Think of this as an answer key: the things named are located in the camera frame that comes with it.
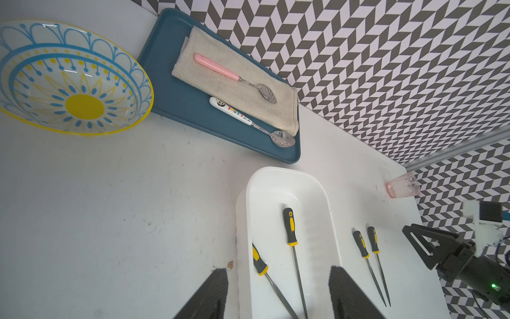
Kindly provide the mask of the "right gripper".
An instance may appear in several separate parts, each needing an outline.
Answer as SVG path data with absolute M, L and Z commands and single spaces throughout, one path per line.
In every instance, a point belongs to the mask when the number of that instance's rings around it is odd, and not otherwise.
M 458 278 L 476 250 L 473 240 L 459 241 L 459 235 L 450 231 L 412 224 L 404 226 L 402 232 L 425 265 L 430 270 L 436 267 L 440 278 L 448 283 Z

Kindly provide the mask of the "yellow black file tool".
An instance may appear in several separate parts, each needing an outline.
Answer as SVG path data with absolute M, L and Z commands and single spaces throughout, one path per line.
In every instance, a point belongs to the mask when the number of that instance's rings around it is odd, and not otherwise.
M 370 261 L 369 261 L 370 255 L 369 255 L 369 252 L 367 251 L 365 240 L 364 240 L 361 232 L 357 231 L 357 230 L 354 230 L 353 231 L 353 238 L 354 238 L 354 240 L 356 242 L 356 246 L 358 247 L 362 258 L 365 260 L 365 262 L 367 264 L 367 267 L 368 267 L 369 272 L 370 272 L 370 274 L 372 276 L 372 279 L 373 279 L 373 282 L 374 282 L 374 284 L 375 284 L 375 286 L 377 288 L 377 291 L 378 291 L 378 293 L 379 293 L 379 295 L 381 297 L 381 300 L 382 300 L 383 304 L 387 307 L 386 301 L 385 301 L 383 293 L 381 291 L 381 287 L 379 286 L 379 283 L 377 281 L 377 278 L 375 276 L 373 268 L 372 268 L 372 266 L 370 264 Z
M 252 245 L 252 256 L 253 256 L 254 267 L 255 267 L 258 275 L 265 276 L 268 279 L 268 282 L 270 283 L 273 291 L 275 292 L 275 294 L 278 297 L 278 299 L 280 300 L 280 302 L 283 304 L 284 308 L 288 311 L 290 317 L 293 319 L 298 319 L 296 312 L 290 306 L 290 303 L 286 300 L 286 298 L 283 295 L 283 293 L 281 292 L 281 290 L 278 288 L 276 283 L 271 279 L 270 275 L 268 274 L 269 266 L 261 258 L 260 253 L 258 252 L 255 245 Z
M 378 268 L 379 268 L 379 272 L 381 274 L 382 284 L 384 286 L 385 293 L 386 293 L 386 299 L 388 301 L 388 305 L 391 307 L 389 290 L 388 290 L 388 286 L 387 286 L 387 283 L 386 283 L 383 267 L 382 267 L 382 264 L 381 264 L 381 259 L 380 259 L 380 256 L 379 256 L 380 249 L 379 249 L 379 244 L 378 244 L 377 233 L 376 233 L 376 230 L 375 230 L 375 228 L 373 226 L 369 226 L 367 228 L 367 233 L 368 233 L 368 237 L 369 237 L 369 241 L 370 241 L 370 244 L 371 244 L 372 251 L 375 254 L 375 257 L 376 257 L 376 260 L 377 260 L 377 265 L 378 265 Z
M 296 237 L 295 215 L 294 215 L 294 211 L 292 210 L 292 208 L 286 207 L 283 209 L 283 218 L 284 218 L 284 224 L 285 224 L 286 234 L 287 234 L 287 238 L 288 238 L 287 242 L 288 242 L 288 245 L 290 247 L 292 247 L 292 252 L 293 252 L 293 256 L 294 256 L 294 264 L 295 264 L 295 268 L 296 268 L 297 281 L 298 281 L 298 286 L 300 289 L 300 296 L 301 296 L 302 306 L 304 309 L 304 315 L 305 315 L 305 318 L 308 319 L 309 318 L 308 310 L 307 310 L 307 306 L 306 306 L 304 288 L 303 288 L 302 281 L 301 281 L 300 267 L 299 267 L 299 263 L 298 263 L 297 253 L 296 253 L 296 246 L 298 245 L 298 241 L 297 241 L 297 237 Z

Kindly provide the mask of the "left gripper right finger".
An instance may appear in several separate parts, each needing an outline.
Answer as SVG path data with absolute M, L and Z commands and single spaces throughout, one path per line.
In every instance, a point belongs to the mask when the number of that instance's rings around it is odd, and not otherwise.
M 385 318 L 343 267 L 331 267 L 328 285 L 335 319 Z

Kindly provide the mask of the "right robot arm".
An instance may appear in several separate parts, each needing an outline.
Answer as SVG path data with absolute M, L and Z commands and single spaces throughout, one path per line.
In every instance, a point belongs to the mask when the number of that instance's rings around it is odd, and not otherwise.
M 509 269 L 487 256 L 476 257 L 472 240 L 418 224 L 405 226 L 402 232 L 441 279 L 448 283 L 460 280 L 482 299 L 509 310 Z

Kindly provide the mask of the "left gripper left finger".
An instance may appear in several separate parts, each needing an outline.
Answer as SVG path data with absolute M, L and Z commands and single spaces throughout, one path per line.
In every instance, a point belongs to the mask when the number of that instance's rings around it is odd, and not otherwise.
M 228 276 L 225 268 L 215 269 L 174 319 L 222 319 L 228 295 Z

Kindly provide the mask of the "white plastic storage box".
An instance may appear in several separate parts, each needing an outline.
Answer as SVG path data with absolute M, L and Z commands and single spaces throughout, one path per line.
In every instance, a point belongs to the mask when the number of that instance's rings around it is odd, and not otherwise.
M 258 170 L 236 203 L 241 318 L 333 318 L 328 281 L 341 265 L 332 210 L 312 175 Z

